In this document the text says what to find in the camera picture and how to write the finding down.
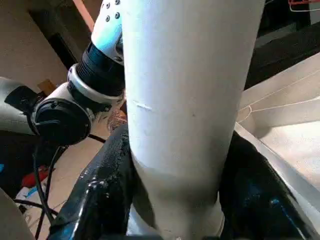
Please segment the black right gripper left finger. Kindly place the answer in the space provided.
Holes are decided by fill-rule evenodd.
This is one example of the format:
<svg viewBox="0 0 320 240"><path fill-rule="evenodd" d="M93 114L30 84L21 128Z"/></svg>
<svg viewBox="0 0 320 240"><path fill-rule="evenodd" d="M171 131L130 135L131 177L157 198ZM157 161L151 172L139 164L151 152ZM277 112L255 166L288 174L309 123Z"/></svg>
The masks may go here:
<svg viewBox="0 0 320 240"><path fill-rule="evenodd" d="M81 172L47 238L101 240L125 236L136 183L128 126L122 124Z"/></svg>

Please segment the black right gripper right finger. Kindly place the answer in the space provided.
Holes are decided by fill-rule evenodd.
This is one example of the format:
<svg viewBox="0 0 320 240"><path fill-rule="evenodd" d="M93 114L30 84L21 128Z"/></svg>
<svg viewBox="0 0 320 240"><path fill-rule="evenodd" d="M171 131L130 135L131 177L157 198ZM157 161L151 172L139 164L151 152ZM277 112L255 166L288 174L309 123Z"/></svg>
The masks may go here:
<svg viewBox="0 0 320 240"><path fill-rule="evenodd" d="M228 240L318 240L293 193L256 147L233 132L219 186Z"/></svg>

